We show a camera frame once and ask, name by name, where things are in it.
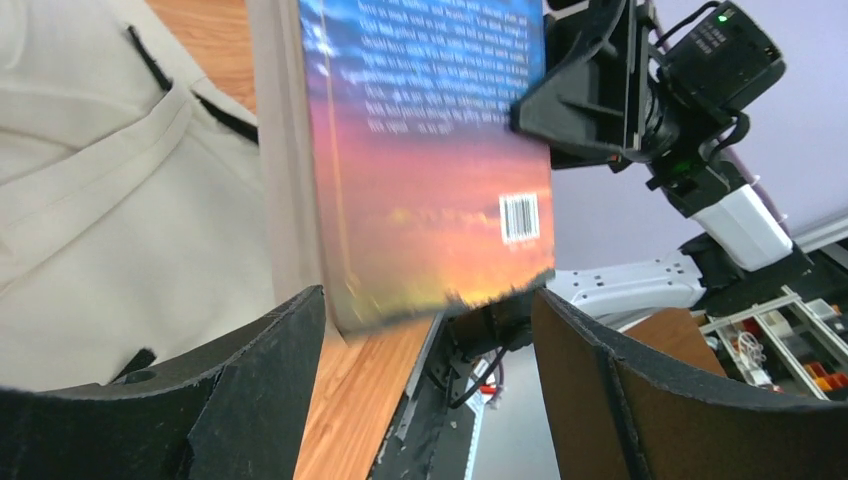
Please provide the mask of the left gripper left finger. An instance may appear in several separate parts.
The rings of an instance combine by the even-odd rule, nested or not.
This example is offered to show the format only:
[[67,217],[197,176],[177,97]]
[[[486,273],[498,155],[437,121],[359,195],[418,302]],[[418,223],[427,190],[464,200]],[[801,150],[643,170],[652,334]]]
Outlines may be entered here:
[[5,479],[289,479],[325,334],[310,286],[108,385],[1,392]]

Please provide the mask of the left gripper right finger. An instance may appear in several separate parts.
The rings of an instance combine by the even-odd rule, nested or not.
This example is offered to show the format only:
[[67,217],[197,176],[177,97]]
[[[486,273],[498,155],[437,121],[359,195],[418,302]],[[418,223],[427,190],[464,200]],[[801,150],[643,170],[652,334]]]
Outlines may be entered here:
[[549,290],[532,333],[564,479],[843,479],[847,406],[692,367]]

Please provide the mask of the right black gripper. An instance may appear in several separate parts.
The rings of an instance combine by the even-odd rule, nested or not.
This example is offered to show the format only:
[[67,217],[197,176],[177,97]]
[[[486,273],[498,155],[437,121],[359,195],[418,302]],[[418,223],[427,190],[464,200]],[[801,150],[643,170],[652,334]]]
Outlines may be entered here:
[[[677,97],[662,75],[665,55],[723,1],[706,1],[670,28],[655,4],[639,22],[655,35],[646,50],[644,135],[640,158],[654,176],[694,176],[717,168],[749,134],[745,109],[707,111]],[[543,18],[546,72],[511,107],[513,132],[547,145],[554,169],[608,165],[636,151],[636,6],[590,1],[567,16]]]

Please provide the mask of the blue sunset cover book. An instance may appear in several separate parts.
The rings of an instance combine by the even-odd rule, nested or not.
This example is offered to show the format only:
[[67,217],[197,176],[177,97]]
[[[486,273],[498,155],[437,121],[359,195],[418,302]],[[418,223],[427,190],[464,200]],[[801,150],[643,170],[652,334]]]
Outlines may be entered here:
[[548,148],[510,107],[545,70],[539,1],[250,1],[275,297],[343,335],[552,278]]

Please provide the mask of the beige canvas backpack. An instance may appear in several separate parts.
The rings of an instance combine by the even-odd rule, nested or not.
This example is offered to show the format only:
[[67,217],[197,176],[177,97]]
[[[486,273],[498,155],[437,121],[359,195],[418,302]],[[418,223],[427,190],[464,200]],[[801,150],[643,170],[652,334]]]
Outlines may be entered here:
[[1,5],[1,384],[105,384],[304,289],[255,116],[144,1]]

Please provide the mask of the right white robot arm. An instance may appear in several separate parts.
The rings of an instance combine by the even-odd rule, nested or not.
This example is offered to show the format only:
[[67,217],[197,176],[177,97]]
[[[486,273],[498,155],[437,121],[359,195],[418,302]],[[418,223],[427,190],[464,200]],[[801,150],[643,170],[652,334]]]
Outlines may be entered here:
[[548,289],[592,317],[651,308],[732,315],[812,269],[727,156],[750,129],[746,108],[786,64],[740,6],[708,1],[668,44],[649,1],[590,1],[544,17],[545,76],[513,104],[511,129],[547,144],[555,170],[641,164],[701,233],[648,261],[559,270]]

